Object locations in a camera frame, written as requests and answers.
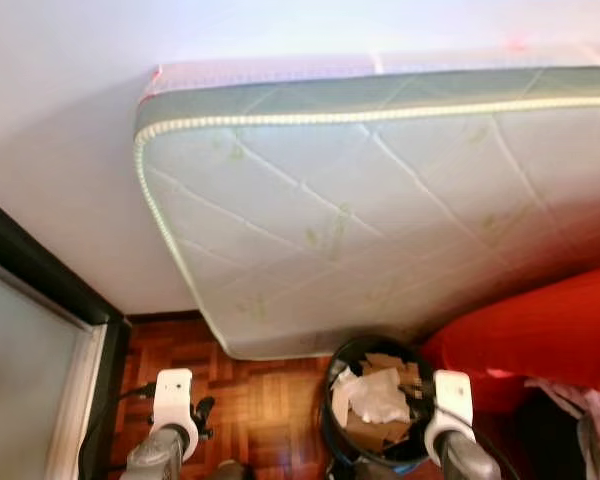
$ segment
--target parquet floor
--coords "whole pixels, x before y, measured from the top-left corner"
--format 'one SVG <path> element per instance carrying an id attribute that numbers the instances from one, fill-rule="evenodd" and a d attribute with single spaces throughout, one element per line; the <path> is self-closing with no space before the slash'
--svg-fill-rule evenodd
<path id="1" fill-rule="evenodd" d="M 214 438 L 198 444 L 183 465 L 183 480 L 202 480 L 229 458 L 249 463 L 257 480 L 315 480 L 324 478 L 330 460 L 317 423 L 328 363 L 328 357 L 232 360 L 204 321 L 161 321 L 134 325 L 122 390 L 155 381 L 164 368 L 189 368 L 194 403 L 207 395 L 216 399 L 209 418 Z M 121 402 L 112 465 L 124 463 L 149 432 L 151 405 L 152 400 L 134 398 Z M 428 462 L 408 478 L 442 476 Z"/>

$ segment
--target cable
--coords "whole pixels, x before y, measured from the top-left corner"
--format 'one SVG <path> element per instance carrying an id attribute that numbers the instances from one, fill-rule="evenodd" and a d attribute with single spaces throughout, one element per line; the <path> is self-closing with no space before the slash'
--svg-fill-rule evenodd
<path id="1" fill-rule="evenodd" d="M 479 430 L 476 430 L 473 427 L 473 425 L 467 422 L 464 418 L 460 417 L 459 415 L 456 415 L 453 412 L 450 412 L 446 408 L 442 408 L 438 404 L 436 404 L 436 409 L 440 410 L 445 415 L 449 415 L 451 418 L 469 427 L 473 431 L 476 438 L 480 440 L 480 443 L 485 444 L 487 448 L 491 451 L 491 453 L 493 453 L 497 457 L 498 461 L 507 468 L 509 474 L 511 475 L 511 480 L 520 480 L 520 475 L 518 475 L 518 472 L 513 467 L 509 459 L 493 444 L 491 440 L 489 440 L 489 437 L 487 437 L 484 433 L 480 432 Z"/>
<path id="2" fill-rule="evenodd" d="M 102 407 L 102 410 L 100 410 L 98 412 L 98 414 L 93 417 L 93 421 L 91 422 L 91 425 L 87 429 L 87 433 L 85 433 L 84 438 L 82 439 L 82 444 L 80 444 L 80 451 L 78 452 L 78 480 L 86 480 L 86 476 L 84 473 L 85 450 L 86 450 L 87 444 L 89 443 L 89 440 L 91 439 L 91 436 L 96 431 L 96 429 L 100 426 L 100 423 L 102 422 L 104 417 L 107 415 L 107 413 L 109 413 L 109 410 L 112 407 L 117 406 L 118 403 L 121 400 L 123 400 L 124 398 L 131 397 L 134 395 L 142 396 L 145 398 L 151 398 L 151 397 L 155 396 L 155 394 L 156 394 L 156 382 L 150 382 L 150 383 L 147 383 L 146 385 L 144 385 L 143 387 L 134 388 L 133 390 L 129 390 L 128 392 L 125 392 L 121 395 L 118 395 L 117 397 L 110 398 L 109 400 L 107 400 L 104 407 Z"/>

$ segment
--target mattress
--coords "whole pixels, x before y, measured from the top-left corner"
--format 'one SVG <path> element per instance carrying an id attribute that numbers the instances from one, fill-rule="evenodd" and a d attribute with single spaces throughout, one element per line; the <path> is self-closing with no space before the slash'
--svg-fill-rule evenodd
<path id="1" fill-rule="evenodd" d="M 600 67 L 180 85 L 135 162 L 236 358 L 417 340 L 600 265 Z"/>

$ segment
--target red fabric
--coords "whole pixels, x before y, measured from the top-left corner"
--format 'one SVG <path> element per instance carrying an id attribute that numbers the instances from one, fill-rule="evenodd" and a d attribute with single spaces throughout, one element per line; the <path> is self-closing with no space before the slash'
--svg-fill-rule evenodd
<path id="1" fill-rule="evenodd" d="M 422 353 L 469 374 L 479 410 L 515 409 L 525 377 L 600 390 L 600 269 L 465 315 Z"/>

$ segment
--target black trash can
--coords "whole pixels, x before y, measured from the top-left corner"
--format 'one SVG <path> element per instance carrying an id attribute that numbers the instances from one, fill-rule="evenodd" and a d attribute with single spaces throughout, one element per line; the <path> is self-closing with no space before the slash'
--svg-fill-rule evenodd
<path id="1" fill-rule="evenodd" d="M 434 412 L 433 399 L 430 396 L 425 395 L 423 399 L 407 397 L 413 422 L 409 430 L 409 439 L 385 450 L 384 456 L 358 447 L 333 414 L 331 384 L 345 365 L 348 365 L 356 375 L 362 375 L 360 362 L 366 359 L 366 353 L 385 353 L 400 357 L 403 362 L 417 363 L 423 383 L 433 382 L 431 366 L 414 350 L 396 340 L 381 336 L 364 336 L 349 341 L 333 355 L 327 371 L 321 409 L 321 428 L 325 442 L 335 460 L 345 466 L 351 466 L 363 457 L 366 461 L 383 465 L 396 473 L 409 473 L 428 457 L 424 446 L 424 431 Z"/>

